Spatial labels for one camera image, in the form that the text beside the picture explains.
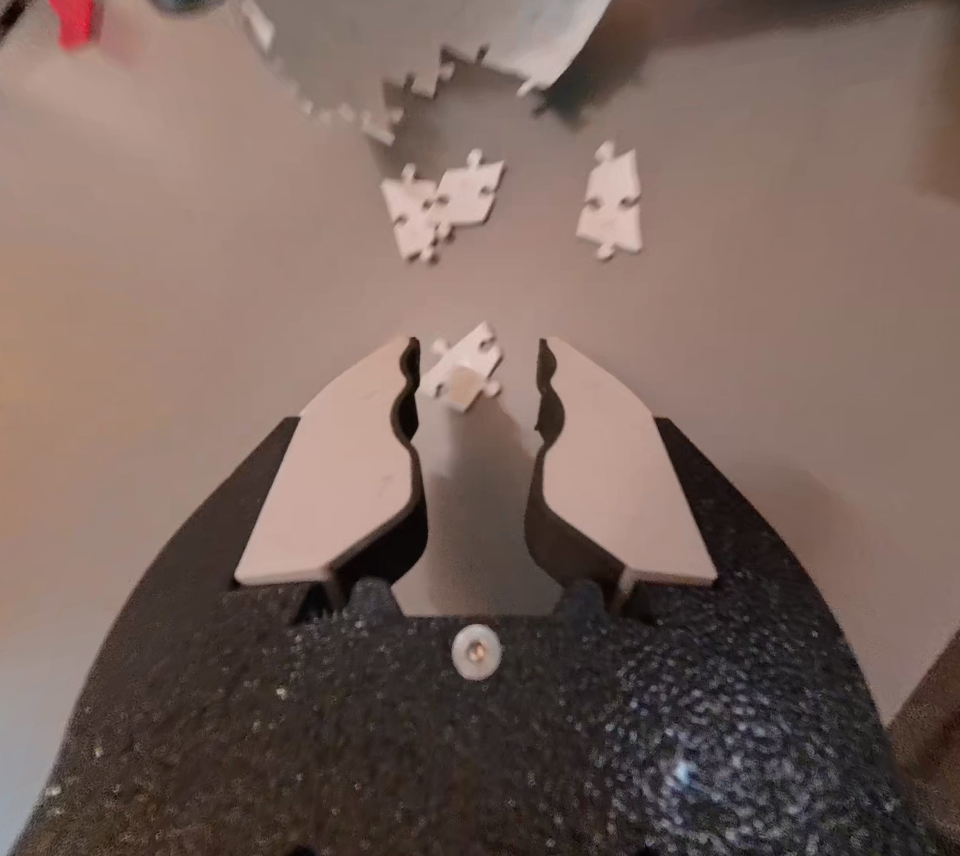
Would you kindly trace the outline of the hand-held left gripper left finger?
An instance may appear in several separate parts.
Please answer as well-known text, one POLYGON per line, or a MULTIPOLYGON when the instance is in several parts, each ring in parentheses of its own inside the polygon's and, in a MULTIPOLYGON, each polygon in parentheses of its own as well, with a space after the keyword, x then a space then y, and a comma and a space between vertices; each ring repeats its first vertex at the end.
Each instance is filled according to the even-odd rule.
POLYGON ((366 578, 395 584, 423 556, 421 347, 397 336, 300 412, 234 570, 241 586, 312 584, 339 608, 366 578))

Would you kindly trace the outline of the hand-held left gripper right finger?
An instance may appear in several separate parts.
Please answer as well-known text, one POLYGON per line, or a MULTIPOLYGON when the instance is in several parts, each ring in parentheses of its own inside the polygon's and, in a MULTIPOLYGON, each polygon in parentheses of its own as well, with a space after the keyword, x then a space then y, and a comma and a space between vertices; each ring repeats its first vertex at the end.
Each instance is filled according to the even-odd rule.
POLYGON ((542 338, 524 514, 533 562, 558 585, 590 581, 614 612, 646 586, 713 587, 717 567, 651 409, 572 345, 542 338))

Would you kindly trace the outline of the red plastic object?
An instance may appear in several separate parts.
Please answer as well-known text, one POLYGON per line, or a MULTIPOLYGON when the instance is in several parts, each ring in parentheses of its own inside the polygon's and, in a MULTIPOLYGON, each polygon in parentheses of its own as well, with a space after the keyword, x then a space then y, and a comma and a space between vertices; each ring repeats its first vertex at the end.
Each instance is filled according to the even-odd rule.
POLYGON ((74 52, 97 41, 101 9, 96 0, 46 0, 57 20, 57 42, 74 52))

